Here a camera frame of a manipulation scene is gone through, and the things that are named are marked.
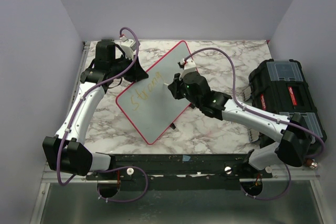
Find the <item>pink framed whiteboard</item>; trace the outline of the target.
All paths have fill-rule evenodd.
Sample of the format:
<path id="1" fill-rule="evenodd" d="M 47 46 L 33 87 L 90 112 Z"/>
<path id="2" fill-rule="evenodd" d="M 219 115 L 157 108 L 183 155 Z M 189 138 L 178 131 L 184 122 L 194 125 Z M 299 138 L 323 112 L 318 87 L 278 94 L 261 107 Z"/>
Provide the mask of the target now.
<path id="1" fill-rule="evenodd" d="M 190 54 L 185 41 L 179 41 L 146 72 L 147 79 L 135 82 L 122 91 L 115 102 L 144 141 L 152 145 L 189 106 L 176 100 L 163 83 L 172 83 L 180 73 L 178 62 Z"/>

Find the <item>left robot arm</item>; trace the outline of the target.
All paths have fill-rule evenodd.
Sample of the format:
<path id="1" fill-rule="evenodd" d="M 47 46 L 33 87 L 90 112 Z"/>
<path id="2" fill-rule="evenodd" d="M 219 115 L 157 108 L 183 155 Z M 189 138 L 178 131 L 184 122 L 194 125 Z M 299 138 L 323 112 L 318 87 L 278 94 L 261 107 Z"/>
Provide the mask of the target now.
<path id="1" fill-rule="evenodd" d="M 138 82 L 148 78 L 135 56 L 138 46 L 125 36 L 119 44 L 112 40 L 97 42 L 95 58 L 80 75 L 77 97 L 64 123 L 53 137 L 43 141 L 50 169 L 79 176 L 98 171 L 104 179 L 116 175 L 111 156 L 90 152 L 84 142 L 92 116 L 114 79 Z"/>

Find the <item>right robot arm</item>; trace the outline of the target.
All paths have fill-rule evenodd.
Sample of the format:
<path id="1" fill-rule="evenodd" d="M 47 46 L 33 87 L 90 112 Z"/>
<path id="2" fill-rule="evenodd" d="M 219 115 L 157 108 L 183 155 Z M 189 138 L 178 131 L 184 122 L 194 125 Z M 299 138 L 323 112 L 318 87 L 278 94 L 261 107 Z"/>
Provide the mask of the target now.
<path id="1" fill-rule="evenodd" d="M 207 117 L 244 125 L 273 140 L 272 144 L 247 154 L 241 165 L 241 171 L 246 177 L 255 177 L 271 165 L 303 165 L 311 137 L 300 114 L 295 113 L 291 117 L 272 114 L 235 101 L 225 93 L 211 90 L 206 78 L 197 71 L 184 77 L 175 74 L 167 88 L 173 98 L 188 100 Z"/>

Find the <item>black toolbox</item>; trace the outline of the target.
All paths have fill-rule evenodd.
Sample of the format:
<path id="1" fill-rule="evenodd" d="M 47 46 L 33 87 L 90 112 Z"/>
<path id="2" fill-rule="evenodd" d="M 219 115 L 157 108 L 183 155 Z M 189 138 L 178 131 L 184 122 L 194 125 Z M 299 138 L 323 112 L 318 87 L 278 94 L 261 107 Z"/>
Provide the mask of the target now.
<path id="1" fill-rule="evenodd" d="M 250 73 L 248 80 L 250 95 L 246 99 L 252 99 L 252 106 L 288 117 L 299 113 L 309 130 L 324 142 L 327 140 L 300 62 L 265 60 Z"/>

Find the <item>copper connector plug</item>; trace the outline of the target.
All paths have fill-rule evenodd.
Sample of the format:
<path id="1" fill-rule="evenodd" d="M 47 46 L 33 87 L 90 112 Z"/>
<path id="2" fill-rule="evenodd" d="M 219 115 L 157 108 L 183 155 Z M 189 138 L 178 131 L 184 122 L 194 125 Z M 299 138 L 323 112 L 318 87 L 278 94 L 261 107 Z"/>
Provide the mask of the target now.
<path id="1" fill-rule="evenodd" d="M 313 158 L 307 158 L 305 160 L 304 166 L 311 168 L 311 169 L 317 169 L 318 163 Z"/>

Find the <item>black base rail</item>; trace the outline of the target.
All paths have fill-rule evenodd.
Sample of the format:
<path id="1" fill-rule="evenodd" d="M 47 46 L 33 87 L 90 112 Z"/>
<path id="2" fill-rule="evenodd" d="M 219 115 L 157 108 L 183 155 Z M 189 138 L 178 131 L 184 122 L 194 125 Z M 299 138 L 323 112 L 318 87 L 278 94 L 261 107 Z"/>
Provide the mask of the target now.
<path id="1" fill-rule="evenodd" d="M 119 172 L 92 172 L 87 180 L 103 188 L 123 191 L 239 190 L 240 180 L 271 178 L 265 170 L 245 168 L 246 154 L 115 154 L 111 168 Z"/>

